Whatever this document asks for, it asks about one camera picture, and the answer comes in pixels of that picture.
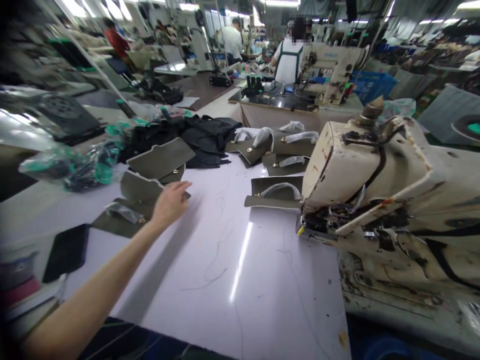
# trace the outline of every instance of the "workbench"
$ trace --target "workbench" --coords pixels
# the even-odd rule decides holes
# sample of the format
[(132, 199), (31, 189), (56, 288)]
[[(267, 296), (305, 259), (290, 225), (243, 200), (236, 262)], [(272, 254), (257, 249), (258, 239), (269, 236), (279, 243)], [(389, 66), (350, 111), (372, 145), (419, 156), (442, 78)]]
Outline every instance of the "workbench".
[[(278, 96), (276, 94), (279, 93), (280, 86), (277, 86), (275, 90), (275, 94), (264, 91), (262, 96), (250, 99), (246, 96), (242, 97), (241, 90), (239, 90), (228, 99), (228, 102), (239, 104), (239, 107), (235, 109), (236, 116), (242, 119), (245, 127), (278, 128), (295, 120), (300, 121), (306, 131), (318, 133), (322, 131), (327, 122), (347, 123), (353, 115), (361, 113), (364, 108), (354, 93), (349, 95), (344, 104), (324, 106), (299, 101), (299, 98), (292, 92), (285, 92), (285, 96)], [(308, 96), (307, 94), (309, 92), (305, 91), (302, 96)]]
[(210, 71), (199, 72), (195, 76), (171, 82), (168, 86), (171, 88), (180, 88), (184, 97), (199, 98), (191, 106), (186, 107), (188, 110), (198, 111), (223, 94), (235, 89), (235, 85), (242, 81), (241, 79), (235, 79), (229, 87), (213, 86), (210, 85), (210, 77), (213, 75)]
[[(351, 359), (336, 249), (299, 241), (294, 212), (244, 207), (250, 180), (267, 170), (245, 169), (234, 153), (228, 159), (185, 171), (193, 183), (187, 213), (156, 241), (110, 315), (236, 359)], [(2, 214), (16, 216), (37, 208), (2, 226), (4, 242), (91, 223), (121, 197), (119, 183), (84, 194), (45, 187), (1, 204)], [(49, 192), (46, 202), (38, 190)], [(85, 264), (68, 275), (62, 298), (128, 241), (91, 228)]]
[(176, 61), (166, 65), (157, 66), (153, 69), (153, 72), (163, 75), (191, 77), (195, 76), (199, 71), (198, 69), (190, 68), (184, 61)]

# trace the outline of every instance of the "white sewing machine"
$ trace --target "white sewing machine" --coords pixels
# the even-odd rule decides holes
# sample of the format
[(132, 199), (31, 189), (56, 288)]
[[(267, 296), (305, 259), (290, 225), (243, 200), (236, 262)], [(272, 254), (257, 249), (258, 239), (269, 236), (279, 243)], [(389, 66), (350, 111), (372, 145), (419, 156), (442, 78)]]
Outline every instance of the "white sewing machine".
[(308, 83), (304, 90), (317, 93), (315, 102), (319, 105), (339, 105), (353, 71), (364, 65), (367, 54), (368, 50), (360, 47), (306, 45), (301, 59), (303, 80), (320, 78), (321, 82)]
[(303, 179), (301, 238), (339, 249), (348, 312), (480, 354), (480, 154), (431, 146), (368, 106), (328, 122)]

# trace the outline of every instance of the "person's forearm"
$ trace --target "person's forearm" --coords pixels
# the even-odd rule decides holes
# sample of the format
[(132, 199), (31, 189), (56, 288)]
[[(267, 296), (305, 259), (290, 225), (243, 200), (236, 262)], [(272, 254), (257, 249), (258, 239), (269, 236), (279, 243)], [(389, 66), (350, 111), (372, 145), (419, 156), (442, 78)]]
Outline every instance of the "person's forearm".
[(77, 359), (102, 327), (142, 259), (167, 225), (147, 223), (113, 259), (26, 339), (33, 359)]

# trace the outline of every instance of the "white shirt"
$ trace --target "white shirt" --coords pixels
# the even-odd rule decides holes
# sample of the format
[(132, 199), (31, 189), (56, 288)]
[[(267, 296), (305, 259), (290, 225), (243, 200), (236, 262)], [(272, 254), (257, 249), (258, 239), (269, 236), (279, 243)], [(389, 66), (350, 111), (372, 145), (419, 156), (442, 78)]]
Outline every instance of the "white shirt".
[[(304, 53), (303, 42), (295, 42), (293, 43), (291, 39), (287, 36), (283, 39), (283, 52), (288, 53), (295, 53), (298, 54), (298, 76), (300, 76), (301, 72), (301, 64), (302, 64), (302, 56)], [(275, 55), (273, 57), (275, 59), (279, 59), (280, 57), (280, 49), (282, 48), (282, 44), (278, 46), (275, 51)], [(285, 55), (281, 56), (280, 61), (276, 64), (276, 75), (275, 81), (279, 84), (294, 84), (297, 79), (295, 78), (295, 66), (297, 65), (297, 57), (293, 55)]]
[(242, 34), (233, 26), (227, 26), (221, 30), (225, 52), (232, 54), (234, 59), (242, 58)]

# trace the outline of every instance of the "mobile phone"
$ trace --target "mobile phone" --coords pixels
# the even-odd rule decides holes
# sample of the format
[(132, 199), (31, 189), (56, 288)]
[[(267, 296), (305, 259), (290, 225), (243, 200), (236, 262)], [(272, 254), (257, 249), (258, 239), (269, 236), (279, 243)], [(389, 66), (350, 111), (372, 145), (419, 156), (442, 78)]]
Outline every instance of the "mobile phone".
[(89, 224), (62, 231), (55, 236), (43, 274), (43, 283), (51, 283), (62, 274), (68, 274), (85, 264)]

